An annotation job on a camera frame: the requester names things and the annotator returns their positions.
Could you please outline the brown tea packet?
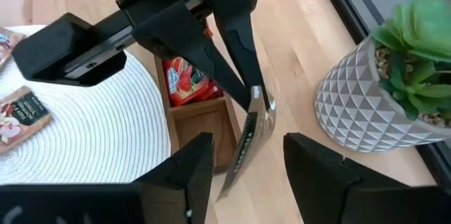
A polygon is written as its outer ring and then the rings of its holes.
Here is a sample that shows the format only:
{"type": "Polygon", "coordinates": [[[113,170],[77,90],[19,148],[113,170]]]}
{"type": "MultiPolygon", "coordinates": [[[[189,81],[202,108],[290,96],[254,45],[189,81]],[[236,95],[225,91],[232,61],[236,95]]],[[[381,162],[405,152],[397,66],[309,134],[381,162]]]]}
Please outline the brown tea packet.
{"type": "Polygon", "coordinates": [[[26,35],[0,27],[0,68],[11,58],[12,50],[26,35]]]}
{"type": "Polygon", "coordinates": [[[12,150],[51,120],[51,114],[29,87],[0,100],[0,154],[12,150]]]}
{"type": "Polygon", "coordinates": [[[227,169],[217,201],[226,198],[249,168],[255,156],[271,138],[276,124],[276,101],[261,86],[251,88],[251,101],[235,156],[227,169]]]}

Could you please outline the wooden three-compartment tray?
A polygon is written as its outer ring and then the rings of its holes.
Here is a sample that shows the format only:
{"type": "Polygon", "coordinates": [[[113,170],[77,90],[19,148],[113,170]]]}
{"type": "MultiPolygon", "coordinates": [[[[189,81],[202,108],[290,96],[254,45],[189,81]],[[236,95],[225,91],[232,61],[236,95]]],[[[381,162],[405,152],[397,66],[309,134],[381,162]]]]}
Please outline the wooden three-compartment tray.
{"type": "Polygon", "coordinates": [[[163,61],[157,57],[154,61],[171,141],[171,152],[177,152],[199,133],[210,132],[215,146],[214,174],[226,172],[240,138],[240,126],[230,97],[226,94],[216,99],[172,107],[166,91],[163,61]]]}

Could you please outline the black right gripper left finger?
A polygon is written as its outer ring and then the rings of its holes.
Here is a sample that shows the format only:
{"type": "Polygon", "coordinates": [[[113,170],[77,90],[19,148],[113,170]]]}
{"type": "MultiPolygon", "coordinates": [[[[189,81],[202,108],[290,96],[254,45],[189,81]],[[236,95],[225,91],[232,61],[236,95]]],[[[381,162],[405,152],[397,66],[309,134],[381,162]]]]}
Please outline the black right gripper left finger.
{"type": "Polygon", "coordinates": [[[214,169],[214,141],[201,132],[135,182],[145,224],[205,224],[214,169]]]}

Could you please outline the succulent in patterned grey pot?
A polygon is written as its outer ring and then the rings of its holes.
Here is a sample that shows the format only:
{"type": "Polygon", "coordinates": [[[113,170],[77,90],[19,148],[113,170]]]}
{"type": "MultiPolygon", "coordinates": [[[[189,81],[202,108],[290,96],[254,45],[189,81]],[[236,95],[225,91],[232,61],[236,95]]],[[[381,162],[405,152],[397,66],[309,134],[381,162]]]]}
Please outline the succulent in patterned grey pot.
{"type": "Polygon", "coordinates": [[[314,108],[353,151],[451,142],[451,0],[396,5],[324,77],[314,108]]]}

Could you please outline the red tea packet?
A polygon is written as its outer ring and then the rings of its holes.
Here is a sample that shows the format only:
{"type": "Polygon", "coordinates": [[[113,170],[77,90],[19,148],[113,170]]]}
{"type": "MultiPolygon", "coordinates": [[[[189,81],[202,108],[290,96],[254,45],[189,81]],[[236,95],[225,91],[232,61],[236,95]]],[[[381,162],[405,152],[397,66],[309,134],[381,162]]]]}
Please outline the red tea packet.
{"type": "Polygon", "coordinates": [[[223,90],[214,82],[209,80],[207,88],[196,97],[197,101],[206,101],[210,99],[215,99],[217,97],[223,96],[223,90]]]}
{"type": "Polygon", "coordinates": [[[208,88],[209,78],[181,57],[163,61],[163,69],[172,107],[194,101],[208,88]]]}

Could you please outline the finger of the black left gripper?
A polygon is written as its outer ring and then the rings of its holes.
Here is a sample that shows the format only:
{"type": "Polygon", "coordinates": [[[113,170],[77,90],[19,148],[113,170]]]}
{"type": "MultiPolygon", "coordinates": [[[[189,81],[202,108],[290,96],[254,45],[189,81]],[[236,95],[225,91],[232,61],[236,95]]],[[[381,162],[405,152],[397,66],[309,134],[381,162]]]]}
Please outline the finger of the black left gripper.
{"type": "Polygon", "coordinates": [[[209,0],[216,26],[247,89],[260,86],[265,107],[270,107],[254,44],[251,12],[257,0],[209,0]]]}
{"type": "Polygon", "coordinates": [[[249,90],[184,4],[138,3],[132,7],[132,25],[139,45],[160,58],[182,57],[215,80],[243,109],[249,108],[249,90]]]}

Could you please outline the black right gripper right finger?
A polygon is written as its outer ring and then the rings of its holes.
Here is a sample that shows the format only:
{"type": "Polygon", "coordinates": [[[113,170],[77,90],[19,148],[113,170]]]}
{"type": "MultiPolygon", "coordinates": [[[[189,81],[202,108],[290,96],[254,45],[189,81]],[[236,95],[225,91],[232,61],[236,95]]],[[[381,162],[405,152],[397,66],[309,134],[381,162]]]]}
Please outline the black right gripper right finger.
{"type": "Polygon", "coordinates": [[[284,136],[284,159],[304,224],[435,224],[431,192],[363,166],[305,135],[284,136]]]}

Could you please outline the white round woven placemat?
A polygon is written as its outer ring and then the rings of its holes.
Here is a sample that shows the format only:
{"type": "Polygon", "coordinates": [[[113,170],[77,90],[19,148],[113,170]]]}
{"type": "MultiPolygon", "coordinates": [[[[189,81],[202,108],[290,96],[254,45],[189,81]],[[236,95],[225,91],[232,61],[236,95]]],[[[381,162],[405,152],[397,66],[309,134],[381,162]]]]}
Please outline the white round woven placemat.
{"type": "MultiPolygon", "coordinates": [[[[7,27],[25,38],[35,26],[7,27]]],[[[50,122],[0,154],[0,186],[131,182],[171,153],[159,88],[128,55],[119,73],[93,87],[26,80],[11,58],[0,68],[0,100],[29,87],[50,122]]]]}

